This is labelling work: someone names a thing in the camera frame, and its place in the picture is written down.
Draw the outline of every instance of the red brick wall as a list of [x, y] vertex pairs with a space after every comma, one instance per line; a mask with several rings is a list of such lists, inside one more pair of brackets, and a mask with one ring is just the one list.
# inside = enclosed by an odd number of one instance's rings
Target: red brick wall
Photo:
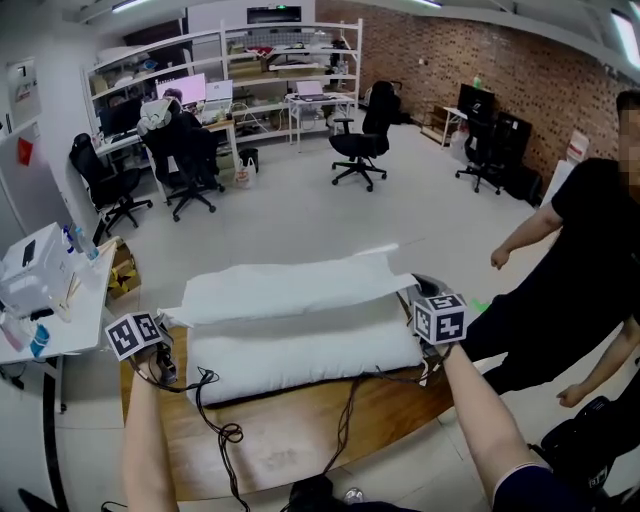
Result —
[[[377, 80], [400, 80], [403, 108], [421, 121], [429, 104], [456, 105], [475, 76], [500, 110], [533, 124], [525, 165], [548, 183], [573, 130], [591, 140], [589, 156], [615, 157], [614, 79], [593, 57], [527, 32], [488, 23], [412, 16], [345, 0], [318, 0], [317, 21], [364, 18], [361, 94]], [[418, 64], [425, 59], [426, 66]]]

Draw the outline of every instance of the trash can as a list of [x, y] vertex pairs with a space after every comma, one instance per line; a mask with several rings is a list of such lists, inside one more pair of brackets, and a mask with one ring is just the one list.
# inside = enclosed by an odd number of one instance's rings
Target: trash can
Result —
[[256, 148], [246, 148], [240, 151], [240, 160], [242, 165], [246, 167], [249, 165], [249, 160], [253, 159], [253, 163], [256, 164], [256, 172], [260, 172], [260, 163], [258, 162], [258, 150]]

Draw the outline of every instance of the storage box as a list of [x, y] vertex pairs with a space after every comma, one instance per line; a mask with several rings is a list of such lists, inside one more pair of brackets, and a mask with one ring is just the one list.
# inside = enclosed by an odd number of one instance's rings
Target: storage box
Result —
[[120, 241], [111, 268], [109, 298], [116, 300], [142, 284], [136, 261], [126, 243]]

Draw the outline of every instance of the black office chair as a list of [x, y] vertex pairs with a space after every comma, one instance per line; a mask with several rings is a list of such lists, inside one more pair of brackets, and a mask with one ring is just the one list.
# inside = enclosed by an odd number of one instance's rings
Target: black office chair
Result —
[[337, 123], [343, 123], [345, 133], [330, 137], [329, 142], [338, 153], [349, 157], [349, 162], [335, 162], [331, 168], [335, 170], [337, 167], [346, 167], [349, 170], [337, 176], [331, 183], [337, 185], [342, 178], [358, 173], [367, 180], [367, 191], [373, 192], [373, 182], [368, 172], [379, 173], [383, 180], [387, 179], [387, 171], [378, 169], [371, 159], [389, 151], [387, 133], [392, 116], [399, 108], [399, 101], [391, 83], [376, 82], [371, 92], [367, 116], [362, 124], [364, 134], [349, 131], [349, 123], [353, 122], [353, 119], [335, 120]]
[[469, 138], [464, 144], [465, 153], [471, 163], [466, 169], [456, 172], [456, 178], [461, 174], [468, 174], [476, 177], [476, 184], [473, 191], [480, 192], [480, 183], [484, 179], [496, 187], [496, 195], [502, 192], [500, 183], [504, 165], [493, 160], [494, 156], [494, 126], [490, 122], [485, 122], [477, 117], [469, 115], [467, 120], [469, 126]]
[[91, 137], [86, 133], [81, 133], [73, 140], [69, 159], [89, 185], [91, 201], [96, 210], [99, 212], [112, 206], [105, 214], [107, 236], [111, 236], [111, 228], [122, 217], [128, 217], [133, 227], [137, 228], [138, 223], [131, 211], [141, 206], [153, 207], [151, 201], [134, 201], [131, 197], [131, 192], [140, 183], [140, 169], [131, 169], [120, 174], [111, 172], [102, 165], [93, 149]]
[[[225, 188], [218, 184], [215, 173], [210, 170], [205, 156], [197, 147], [199, 138], [193, 136], [194, 130], [204, 130], [204, 128], [192, 127], [186, 115], [173, 110], [175, 105], [177, 105], [175, 102], [172, 103], [172, 119], [167, 126], [150, 130], [141, 138], [151, 150], [156, 162], [158, 181], [172, 189], [183, 188], [167, 197], [168, 206], [171, 206], [172, 199], [180, 199], [178, 206], [173, 210], [173, 220], [179, 222], [178, 213], [192, 199], [205, 204], [209, 211], [214, 213], [216, 207], [202, 194], [210, 190], [224, 192]], [[167, 159], [170, 156], [178, 166], [178, 176], [169, 173]]]

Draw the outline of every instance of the white shelving unit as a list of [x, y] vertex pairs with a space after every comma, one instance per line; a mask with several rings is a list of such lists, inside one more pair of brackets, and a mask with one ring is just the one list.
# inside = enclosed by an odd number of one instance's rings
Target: white shelving unit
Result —
[[[115, 58], [110, 59], [105, 62], [101, 62], [96, 66], [90, 67], [88, 69], [82, 70], [83, 77], [83, 89], [85, 102], [87, 105], [87, 112], [89, 114], [89, 119], [91, 121], [92, 129], [94, 134], [98, 132], [98, 121], [97, 121], [97, 110], [104, 106], [106, 98], [110, 95], [118, 92], [124, 92], [124, 94], [128, 97], [128, 91], [131, 87], [140, 86], [140, 84], [150, 83], [154, 87], [156, 85], [157, 79], [171, 74], [176, 71], [187, 70], [190, 74], [195, 73], [197, 68], [201, 68], [203, 66], [208, 66], [211, 64], [220, 64], [222, 68], [222, 75], [225, 80], [229, 79], [229, 64], [236, 61], [241, 60], [256, 60], [258, 57], [250, 52], [240, 53], [240, 54], [227, 54], [227, 48], [230, 43], [237, 41], [239, 38], [246, 37], [248, 34], [252, 34], [255, 31], [260, 31], [263, 29], [287, 29], [287, 28], [295, 28], [302, 29], [314, 29], [320, 31], [340, 31], [340, 38], [345, 42], [345, 46], [347, 49], [331, 49], [331, 48], [304, 48], [304, 49], [276, 49], [272, 52], [272, 56], [276, 55], [300, 55], [300, 56], [313, 56], [313, 55], [333, 55], [338, 54], [341, 56], [341, 62], [346, 61], [348, 59], [352, 59], [355, 62], [356, 73], [355, 74], [335, 74], [335, 75], [314, 75], [312, 73], [312, 66], [299, 66], [297, 71], [301, 71], [306, 67], [309, 68], [309, 76], [282, 76], [282, 77], [265, 77], [265, 78], [247, 78], [240, 79], [234, 81], [234, 91], [244, 90], [246, 91], [248, 88], [267, 86], [279, 83], [288, 83], [288, 82], [298, 82], [304, 80], [318, 80], [323, 83], [328, 83], [332, 80], [338, 80], [339, 84], [343, 82], [355, 82], [354, 92], [354, 106], [357, 107], [357, 100], [360, 92], [360, 74], [362, 68], [361, 55], [362, 55], [362, 37], [363, 37], [363, 21], [359, 20], [357, 24], [346, 24], [346, 23], [266, 23], [266, 24], [255, 24], [255, 25], [247, 25], [242, 27], [225, 27], [224, 21], [221, 23], [220, 29], [216, 30], [208, 30], [204, 32], [198, 32], [194, 34], [185, 34], [178, 37], [173, 37], [171, 39], [166, 39], [164, 41], [159, 41], [157, 43], [153, 43], [141, 48], [137, 48], [126, 54]], [[355, 49], [351, 48], [349, 42], [347, 40], [347, 32], [351, 31], [353, 33], [355, 31], [357, 35], [357, 47]], [[93, 91], [92, 90], [92, 82], [91, 77], [94, 75], [104, 75], [108, 72], [113, 72], [114, 70], [119, 70], [121, 73], [130, 66], [135, 66], [136, 62], [140, 62], [144, 60], [144, 54], [147, 54], [150, 51], [158, 50], [161, 48], [167, 48], [174, 45], [185, 45], [187, 43], [198, 43], [198, 42], [206, 42], [208, 44], [214, 43], [213, 46], [216, 47], [216, 50], [212, 50], [212, 54], [210, 57], [199, 59], [193, 62], [187, 62], [184, 64], [178, 64], [176, 66], [172, 66], [166, 69], [162, 69], [159, 71], [151, 72], [144, 74], [142, 76], [136, 75], [132, 80], [129, 80], [125, 83], [120, 83], [119, 85], [111, 85], [106, 90], [103, 91]], [[289, 70], [296, 70], [295, 66], [289, 67]], [[278, 73], [284, 73], [285, 70], [281, 69], [281, 66], [277, 66]], [[267, 112], [274, 111], [282, 111], [287, 110], [289, 107], [282, 99], [279, 103], [270, 103], [264, 105], [255, 105], [250, 106], [248, 109], [235, 109], [233, 112], [234, 118], [242, 118], [247, 117], [250, 119], [255, 114], [264, 114]], [[322, 131], [326, 128], [324, 126], [320, 127], [321, 129], [309, 130], [309, 132], [313, 131]], [[284, 137], [289, 135], [290, 128], [285, 130], [272, 130], [269, 132], [256, 133], [250, 136], [238, 137], [238, 142], [251, 142], [256, 140], [267, 139], [271, 137]]]

